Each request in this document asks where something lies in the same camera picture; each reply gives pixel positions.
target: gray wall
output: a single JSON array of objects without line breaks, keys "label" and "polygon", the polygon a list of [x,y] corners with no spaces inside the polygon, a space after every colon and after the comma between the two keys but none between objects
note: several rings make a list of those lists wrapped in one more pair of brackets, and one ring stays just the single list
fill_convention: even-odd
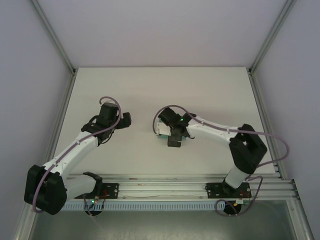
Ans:
[{"label": "gray wall", "polygon": [[250,67],[286,0],[39,0],[75,67]]},{"label": "gray wall", "polygon": [[12,239],[28,169],[48,148],[70,73],[27,0],[0,2],[0,224]]},{"label": "gray wall", "polygon": [[320,1],[297,1],[257,70],[274,132],[287,139],[285,160],[315,239],[320,239]]}]

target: white tabletop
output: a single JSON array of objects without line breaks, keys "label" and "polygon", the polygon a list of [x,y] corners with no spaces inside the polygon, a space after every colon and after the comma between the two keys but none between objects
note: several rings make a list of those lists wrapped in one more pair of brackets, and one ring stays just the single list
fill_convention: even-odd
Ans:
[{"label": "white tabletop", "polygon": [[[100,111],[99,99],[111,96],[132,125],[116,130],[74,169],[73,174],[183,176],[227,174],[233,166],[228,147],[205,139],[186,139],[181,148],[152,131],[155,113],[175,104],[202,118],[227,126],[250,124],[263,131],[245,67],[79,68],[63,122],[56,154]],[[262,162],[270,161],[269,152]],[[272,164],[256,173],[274,174]]]}]

